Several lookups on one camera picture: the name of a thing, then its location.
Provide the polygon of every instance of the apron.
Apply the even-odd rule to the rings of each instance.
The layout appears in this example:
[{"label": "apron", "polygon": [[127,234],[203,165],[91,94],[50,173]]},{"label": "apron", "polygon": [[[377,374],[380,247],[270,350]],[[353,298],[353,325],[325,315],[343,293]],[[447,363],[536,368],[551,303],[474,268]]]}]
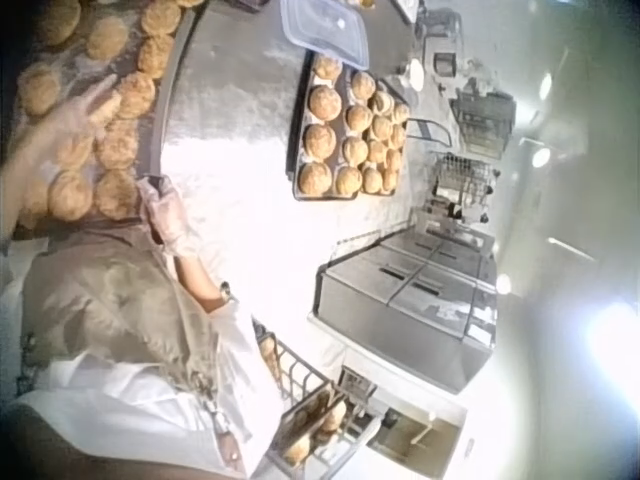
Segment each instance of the apron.
[{"label": "apron", "polygon": [[23,364],[46,368],[87,351],[158,364],[178,389],[213,397],[217,335],[175,281],[142,225],[53,238],[24,282]]}]

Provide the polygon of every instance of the light fixture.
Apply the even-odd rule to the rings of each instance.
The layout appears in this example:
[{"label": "light fixture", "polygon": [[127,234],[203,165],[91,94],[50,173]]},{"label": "light fixture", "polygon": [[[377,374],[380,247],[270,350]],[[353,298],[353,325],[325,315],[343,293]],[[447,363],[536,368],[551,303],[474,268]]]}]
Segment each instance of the light fixture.
[{"label": "light fixture", "polygon": [[551,150],[547,147],[543,147],[533,154],[533,158],[531,159],[531,164],[535,168],[544,167],[551,158]]},{"label": "light fixture", "polygon": [[508,295],[511,293],[511,279],[506,273],[498,275],[496,280],[496,290],[500,295]]},{"label": "light fixture", "polygon": [[568,243],[561,242],[557,238],[549,237],[549,238],[547,238],[547,242],[549,242],[551,245],[557,245],[560,248],[564,248],[565,250],[567,250],[567,251],[569,251],[571,253],[574,253],[574,254],[578,255],[579,257],[586,258],[587,260],[591,260],[592,262],[596,261],[596,259],[593,258],[588,253],[585,253],[582,250],[569,245]]},{"label": "light fixture", "polygon": [[640,415],[640,319],[630,305],[615,303],[595,318],[587,333],[600,368]]},{"label": "light fixture", "polygon": [[540,90],[538,91],[538,94],[540,95],[540,100],[547,99],[547,97],[549,96],[549,93],[551,93],[552,84],[553,84],[553,78],[551,77],[551,74],[547,72],[543,77],[542,82],[540,82]]}]

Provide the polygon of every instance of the tray of biscuits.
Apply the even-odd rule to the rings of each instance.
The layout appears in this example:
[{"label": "tray of biscuits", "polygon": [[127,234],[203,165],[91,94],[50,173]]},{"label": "tray of biscuits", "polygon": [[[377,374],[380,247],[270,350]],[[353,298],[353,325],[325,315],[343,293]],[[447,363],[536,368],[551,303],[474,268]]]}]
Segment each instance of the tray of biscuits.
[{"label": "tray of biscuits", "polygon": [[195,13],[203,0],[48,0],[36,18],[30,65],[20,74],[12,141],[90,85],[116,74],[92,114],[98,134],[49,153],[25,192],[15,240],[140,221],[137,177],[159,174],[153,137]]},{"label": "tray of biscuits", "polygon": [[373,120],[365,132],[369,155],[360,165],[363,177],[361,191],[369,195],[391,196],[398,186],[404,161],[410,111],[402,99],[394,97],[382,82],[377,82],[369,108]]},{"label": "tray of biscuits", "polygon": [[308,52],[287,159],[297,200],[393,195],[409,109],[368,72]]}]

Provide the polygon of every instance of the wire rack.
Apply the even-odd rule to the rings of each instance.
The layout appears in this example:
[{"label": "wire rack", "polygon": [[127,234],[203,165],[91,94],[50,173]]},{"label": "wire rack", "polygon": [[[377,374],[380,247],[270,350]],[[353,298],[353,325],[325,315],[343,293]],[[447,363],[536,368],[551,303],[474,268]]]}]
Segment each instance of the wire rack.
[{"label": "wire rack", "polygon": [[292,467],[275,448],[269,449],[267,458],[289,478],[332,478],[360,447],[375,436],[382,417],[335,385],[280,341],[276,341],[276,356],[280,367],[278,384],[287,411],[304,403],[326,385],[331,385],[339,398],[346,398],[349,408],[329,444],[316,447],[302,464]]},{"label": "wire rack", "polygon": [[491,166],[482,161],[451,153],[439,155],[429,176],[427,202],[444,194],[449,201],[461,206],[479,203],[486,194],[491,177]]}]

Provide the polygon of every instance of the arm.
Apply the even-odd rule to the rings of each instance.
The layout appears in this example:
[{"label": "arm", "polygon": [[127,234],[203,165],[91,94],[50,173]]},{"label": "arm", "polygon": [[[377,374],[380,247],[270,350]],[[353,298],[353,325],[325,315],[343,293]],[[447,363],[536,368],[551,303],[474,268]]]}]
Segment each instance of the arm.
[{"label": "arm", "polygon": [[9,239],[16,226],[31,177],[61,141],[93,128],[89,110],[115,80],[111,75],[60,105],[18,141],[0,169],[0,243]]},{"label": "arm", "polygon": [[195,239],[189,229],[187,212],[178,191],[168,177],[156,190],[148,179],[138,182],[140,196],[151,226],[162,239],[165,252],[174,257],[180,284],[195,298],[205,312],[211,313],[226,303],[220,289],[198,258]]},{"label": "arm", "polygon": [[211,281],[198,257],[174,257],[178,281],[196,299],[205,312],[211,313],[227,303]]}]

